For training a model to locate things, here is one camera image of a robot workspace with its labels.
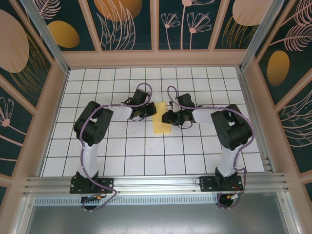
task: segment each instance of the white grid floor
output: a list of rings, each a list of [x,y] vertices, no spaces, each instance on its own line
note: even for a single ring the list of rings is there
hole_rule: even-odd
[[[165,101],[169,105],[166,90],[173,85],[179,95],[189,93],[197,105],[237,104],[249,118],[233,67],[71,70],[41,176],[73,176],[80,156],[73,126],[84,107],[92,100],[101,105],[125,101],[142,82],[152,86],[151,101],[155,103]],[[242,155],[238,168],[264,172],[256,141]],[[172,126],[170,134],[155,135],[152,118],[148,117],[140,122],[112,121],[100,143],[97,165],[100,176],[210,174],[215,172],[220,156],[214,127],[195,123],[181,130]]]

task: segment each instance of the yellow sponge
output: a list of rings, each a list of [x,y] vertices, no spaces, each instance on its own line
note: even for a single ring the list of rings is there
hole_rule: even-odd
[[[153,129],[154,134],[171,133],[170,124],[161,122],[161,117],[167,112],[166,102],[155,104],[157,113],[153,115]]]

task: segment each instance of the metal base plate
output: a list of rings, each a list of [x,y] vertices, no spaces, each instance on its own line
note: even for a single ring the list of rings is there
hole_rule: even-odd
[[[199,181],[197,182],[200,183],[200,191],[201,192],[234,192],[235,187],[226,187],[226,188],[219,188],[218,184],[215,181],[215,176],[201,176],[199,177]],[[238,175],[235,177],[235,180],[233,183],[240,189],[243,190],[243,184],[242,184],[242,179]]]
[[[113,178],[98,178],[97,182],[100,185],[103,185],[105,187],[113,188],[114,187],[114,179]],[[70,187],[70,194],[102,194],[102,188],[99,186],[96,186],[96,188],[92,191],[91,188],[88,187],[81,187],[78,184],[78,180],[76,178],[72,179],[72,184]],[[104,189],[104,193],[106,194],[112,194],[113,191]]]

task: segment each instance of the grid tile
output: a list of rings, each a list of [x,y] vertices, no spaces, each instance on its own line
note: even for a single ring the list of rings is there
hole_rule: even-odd
[[[155,103],[165,101],[169,105],[167,87],[173,85],[179,95],[189,93],[197,105],[237,104],[249,118],[234,70],[220,67],[71,70],[41,174],[74,175],[81,146],[73,125],[84,107],[91,100],[101,105],[125,101],[145,80],[153,88],[151,101]],[[190,125],[185,122],[183,128]],[[98,146],[97,166],[100,176],[204,174],[215,172],[220,157],[221,145],[212,124],[194,123],[183,130],[171,126],[170,134],[156,135],[152,117],[148,117],[143,121],[111,121]],[[245,163],[248,172],[263,171],[256,142],[243,150],[237,167],[242,168]]]

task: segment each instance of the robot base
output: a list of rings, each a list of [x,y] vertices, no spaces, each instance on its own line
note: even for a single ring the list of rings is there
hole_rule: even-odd
[[[234,192],[235,187],[243,190],[242,179],[237,173],[223,177],[217,170],[213,176],[201,176],[199,177],[200,191],[201,192]]]
[[[105,187],[113,188],[113,178],[98,178],[98,173],[92,178],[94,181]],[[79,172],[76,173],[76,178],[71,179],[70,194],[112,194],[113,191],[104,189],[93,184],[89,179],[81,176]]]

